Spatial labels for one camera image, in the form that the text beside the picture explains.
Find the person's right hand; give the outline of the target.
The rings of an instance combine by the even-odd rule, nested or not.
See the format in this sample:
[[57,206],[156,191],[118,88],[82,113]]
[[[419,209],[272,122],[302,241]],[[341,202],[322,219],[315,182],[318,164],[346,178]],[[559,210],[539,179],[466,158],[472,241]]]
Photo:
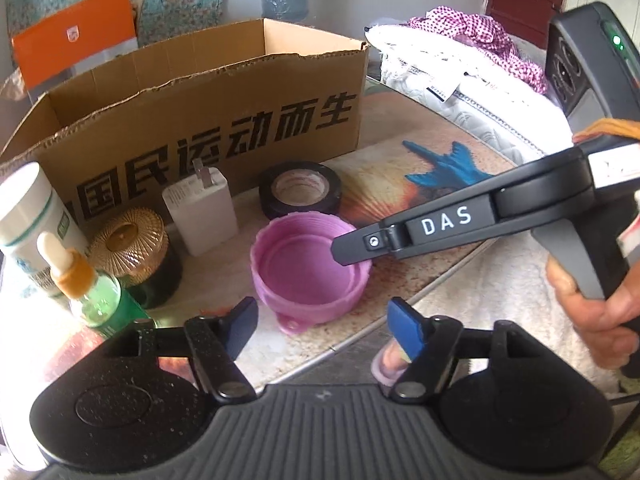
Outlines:
[[597,366],[615,370],[626,365],[639,350],[639,336],[625,326],[639,316],[639,263],[630,268],[608,300],[589,300],[582,296],[574,278],[552,256],[548,258],[546,272],[556,301]]

